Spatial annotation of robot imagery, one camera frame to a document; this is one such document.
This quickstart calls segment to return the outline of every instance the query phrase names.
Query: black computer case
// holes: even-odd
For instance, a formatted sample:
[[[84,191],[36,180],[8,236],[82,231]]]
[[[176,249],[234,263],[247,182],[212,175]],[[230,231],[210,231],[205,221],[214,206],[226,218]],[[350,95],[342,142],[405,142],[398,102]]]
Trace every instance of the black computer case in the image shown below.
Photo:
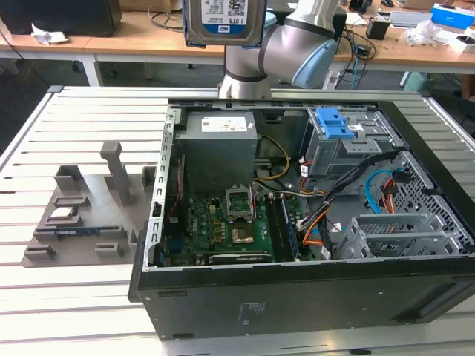
[[[0,16],[15,35],[31,33],[31,24],[66,35],[112,36],[120,23],[119,0],[0,0]]]

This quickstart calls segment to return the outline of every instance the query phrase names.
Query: white plastic bag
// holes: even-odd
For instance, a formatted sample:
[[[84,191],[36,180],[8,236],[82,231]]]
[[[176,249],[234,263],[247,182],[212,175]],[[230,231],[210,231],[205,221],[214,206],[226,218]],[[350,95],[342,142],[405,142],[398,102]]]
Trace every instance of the white plastic bag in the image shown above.
[[[419,22],[416,28],[408,28],[403,37],[410,46],[414,45],[436,45],[434,38],[442,28],[436,26],[431,20]]]

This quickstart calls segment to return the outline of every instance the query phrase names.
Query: motherboard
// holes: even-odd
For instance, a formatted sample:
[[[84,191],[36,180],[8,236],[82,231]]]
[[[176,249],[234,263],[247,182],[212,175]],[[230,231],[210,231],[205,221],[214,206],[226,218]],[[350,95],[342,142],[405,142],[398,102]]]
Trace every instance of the motherboard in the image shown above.
[[[252,192],[249,197],[233,194],[190,198],[185,207],[186,230],[166,237],[165,264],[276,262],[283,258],[284,247],[279,248],[279,245],[287,243],[290,251],[294,251],[289,258],[296,257],[295,222],[301,217],[299,201],[294,197],[259,197]],[[248,212],[250,216],[236,218],[236,214]]]

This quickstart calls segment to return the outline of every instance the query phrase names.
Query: floor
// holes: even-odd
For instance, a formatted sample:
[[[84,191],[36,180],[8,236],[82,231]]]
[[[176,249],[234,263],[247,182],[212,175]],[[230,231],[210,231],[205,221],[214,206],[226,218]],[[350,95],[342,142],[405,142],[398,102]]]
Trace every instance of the floor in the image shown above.
[[[48,86],[30,69],[30,64],[49,85],[88,85],[84,71],[73,70],[71,62],[62,61],[17,61],[19,75],[8,73],[0,75],[0,153],[8,146],[16,132],[21,128]],[[146,86],[146,87],[216,87],[223,77],[223,68],[219,65],[195,65],[187,69],[185,65],[152,65],[154,78],[143,78],[143,65],[140,63],[101,63],[102,76],[107,86]],[[402,90],[399,82],[403,73],[370,71],[362,79],[359,90]],[[432,96],[452,117],[461,122],[467,113],[475,112],[471,104],[457,99],[453,93],[459,90],[452,76],[434,75]],[[290,88],[278,80],[272,81],[273,88]],[[339,89],[350,89],[350,82],[341,82]],[[464,128],[469,134],[475,131],[475,123],[465,120]]]

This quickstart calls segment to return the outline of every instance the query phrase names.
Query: gray power supply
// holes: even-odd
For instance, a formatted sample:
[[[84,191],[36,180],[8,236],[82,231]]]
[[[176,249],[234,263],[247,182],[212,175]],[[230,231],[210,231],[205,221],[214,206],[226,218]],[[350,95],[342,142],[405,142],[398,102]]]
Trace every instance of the gray power supply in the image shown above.
[[[190,194],[216,197],[233,185],[251,184],[258,143],[252,112],[191,112],[175,143],[187,157]]]

